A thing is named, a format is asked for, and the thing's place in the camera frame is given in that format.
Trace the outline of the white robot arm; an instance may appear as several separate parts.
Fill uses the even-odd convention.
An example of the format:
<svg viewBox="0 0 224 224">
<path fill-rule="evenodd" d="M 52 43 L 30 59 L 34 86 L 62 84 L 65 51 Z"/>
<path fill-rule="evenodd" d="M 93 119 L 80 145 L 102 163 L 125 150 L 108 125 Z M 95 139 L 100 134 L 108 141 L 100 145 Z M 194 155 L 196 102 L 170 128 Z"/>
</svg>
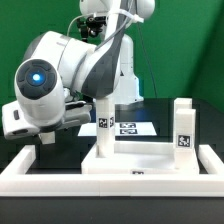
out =
<svg viewBox="0 0 224 224">
<path fill-rule="evenodd" d="M 74 98 L 102 99 L 114 92 L 121 73 L 125 29 L 153 14 L 155 0 L 80 0 L 80 11 L 104 33 L 99 45 L 48 31 L 31 42 L 14 76 L 16 100 L 2 107 L 7 139 L 23 138 L 91 121 L 91 106 Z"/>
</svg>

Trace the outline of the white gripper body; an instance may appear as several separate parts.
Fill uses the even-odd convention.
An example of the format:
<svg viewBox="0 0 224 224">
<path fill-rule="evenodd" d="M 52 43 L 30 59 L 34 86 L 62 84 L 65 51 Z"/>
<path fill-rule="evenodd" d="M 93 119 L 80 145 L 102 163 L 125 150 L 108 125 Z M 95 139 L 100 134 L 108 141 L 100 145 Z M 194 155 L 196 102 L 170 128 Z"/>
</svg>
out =
<svg viewBox="0 0 224 224">
<path fill-rule="evenodd" d="M 65 115 L 60 123 L 50 126 L 37 126 L 24 117 L 24 112 L 17 101 L 2 107 L 2 125 L 4 137 L 8 140 L 24 138 L 40 133 L 50 133 L 60 129 L 81 126 L 91 121 L 92 106 L 84 101 L 66 104 Z"/>
</svg>

